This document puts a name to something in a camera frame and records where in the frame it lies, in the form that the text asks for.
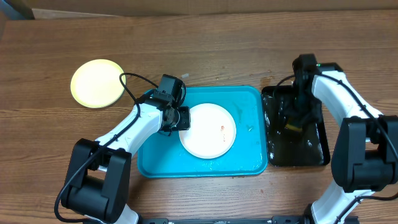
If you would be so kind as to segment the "yellow-green rimmed plate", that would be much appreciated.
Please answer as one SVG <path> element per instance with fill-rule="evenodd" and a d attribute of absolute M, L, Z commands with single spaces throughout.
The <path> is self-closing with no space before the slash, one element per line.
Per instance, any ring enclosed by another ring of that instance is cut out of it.
<path fill-rule="evenodd" d="M 95 59 L 84 63 L 72 76 L 72 97 L 87 108 L 104 108 L 123 95 L 124 87 L 119 76 L 124 71 L 115 62 Z"/>

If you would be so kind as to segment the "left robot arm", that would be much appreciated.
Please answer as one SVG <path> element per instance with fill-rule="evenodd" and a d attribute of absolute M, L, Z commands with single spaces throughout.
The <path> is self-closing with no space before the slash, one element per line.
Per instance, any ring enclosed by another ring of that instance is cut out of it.
<path fill-rule="evenodd" d="M 131 159 L 153 134 L 185 131 L 190 113 L 183 106 L 184 82 L 162 75 L 158 85 L 134 98 L 134 107 L 113 130 L 73 147 L 54 214 L 64 223 L 131 223 L 140 216 L 128 205 Z"/>

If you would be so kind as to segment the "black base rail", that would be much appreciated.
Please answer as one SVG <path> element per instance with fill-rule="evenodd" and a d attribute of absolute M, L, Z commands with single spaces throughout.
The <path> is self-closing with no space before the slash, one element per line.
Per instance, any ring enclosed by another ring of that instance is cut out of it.
<path fill-rule="evenodd" d="M 168 220 L 167 218 L 139 218 L 138 224 L 310 224 L 305 216 L 274 216 L 272 218 L 234 218 L 234 219 L 184 219 Z"/>

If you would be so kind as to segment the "black rectangular water tray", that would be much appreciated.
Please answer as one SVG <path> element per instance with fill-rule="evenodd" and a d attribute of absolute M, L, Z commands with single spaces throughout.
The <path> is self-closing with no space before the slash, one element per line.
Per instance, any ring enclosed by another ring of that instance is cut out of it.
<path fill-rule="evenodd" d="M 262 89 L 267 150 L 273 166 L 325 166 L 331 156 L 323 118 L 311 122 L 300 132 L 287 129 L 284 103 L 294 100 L 292 86 L 266 86 Z"/>

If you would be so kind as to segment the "white plate with red stain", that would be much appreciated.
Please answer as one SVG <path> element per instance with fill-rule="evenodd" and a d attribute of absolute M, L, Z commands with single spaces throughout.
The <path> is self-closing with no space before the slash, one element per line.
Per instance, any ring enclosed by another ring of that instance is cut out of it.
<path fill-rule="evenodd" d="M 215 159 L 226 154 L 236 139 L 236 123 L 223 107 L 203 103 L 190 108 L 190 128 L 179 131 L 182 146 L 200 159 Z"/>

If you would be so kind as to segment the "blue plastic tray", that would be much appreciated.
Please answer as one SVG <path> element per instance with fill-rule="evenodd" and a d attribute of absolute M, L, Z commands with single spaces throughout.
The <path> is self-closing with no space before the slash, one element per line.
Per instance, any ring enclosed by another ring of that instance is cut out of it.
<path fill-rule="evenodd" d="M 258 175 L 268 163 L 260 92 L 252 86 L 189 87 L 184 105 L 213 103 L 233 117 L 237 135 L 231 149 L 215 159 L 200 159 L 182 145 L 178 132 L 155 133 L 137 152 L 137 167 L 148 178 Z"/>

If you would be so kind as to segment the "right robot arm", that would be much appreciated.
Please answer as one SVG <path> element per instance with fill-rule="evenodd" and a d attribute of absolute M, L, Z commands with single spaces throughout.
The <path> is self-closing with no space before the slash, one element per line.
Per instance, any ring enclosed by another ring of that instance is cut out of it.
<path fill-rule="evenodd" d="M 321 105 L 340 127 L 331 158 L 333 181 L 307 207 L 303 220 L 358 223 L 348 215 L 363 200 L 397 199 L 375 196 L 397 183 L 397 116 L 386 116 L 367 103 L 335 62 L 318 63 L 314 54 L 302 54 L 292 68 L 294 97 L 280 111 L 282 129 L 299 133 L 321 121 Z"/>

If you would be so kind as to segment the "green yellow sponge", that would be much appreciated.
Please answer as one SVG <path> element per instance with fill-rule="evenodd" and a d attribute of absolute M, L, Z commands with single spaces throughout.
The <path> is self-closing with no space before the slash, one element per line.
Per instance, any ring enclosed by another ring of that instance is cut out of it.
<path fill-rule="evenodd" d="M 295 123 L 287 123 L 287 124 L 285 125 L 285 128 L 286 128 L 286 129 L 289 129 L 289 130 L 291 130 L 291 131 L 298 132 L 298 133 L 301 133 L 301 132 L 302 132 L 302 126 L 299 125 L 299 124 L 295 124 Z"/>

